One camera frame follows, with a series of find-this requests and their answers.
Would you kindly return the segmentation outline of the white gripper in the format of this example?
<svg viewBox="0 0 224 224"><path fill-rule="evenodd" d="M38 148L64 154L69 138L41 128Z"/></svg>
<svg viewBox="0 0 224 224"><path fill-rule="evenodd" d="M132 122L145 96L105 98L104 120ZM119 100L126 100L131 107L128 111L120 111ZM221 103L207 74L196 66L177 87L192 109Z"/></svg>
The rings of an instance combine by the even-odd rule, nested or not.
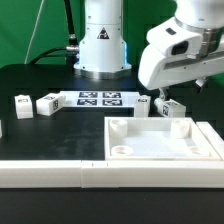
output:
<svg viewBox="0 0 224 224"><path fill-rule="evenodd" d="M202 89L209 76L224 73L224 33L221 29L201 29L182 25L170 18L147 33L138 79L149 90L159 88L159 98L167 98L166 88L196 80Z"/></svg>

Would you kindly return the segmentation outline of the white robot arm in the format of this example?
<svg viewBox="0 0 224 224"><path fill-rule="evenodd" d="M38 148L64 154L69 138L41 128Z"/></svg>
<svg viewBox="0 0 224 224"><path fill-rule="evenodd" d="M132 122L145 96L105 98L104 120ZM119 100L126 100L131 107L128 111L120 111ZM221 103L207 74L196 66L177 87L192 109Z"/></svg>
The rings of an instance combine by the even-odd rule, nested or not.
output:
<svg viewBox="0 0 224 224"><path fill-rule="evenodd" d="M173 1L174 16L146 36L138 80L149 90L224 73L224 0ZM74 69L93 79L129 70L121 31L122 0L85 0L85 36Z"/></svg>

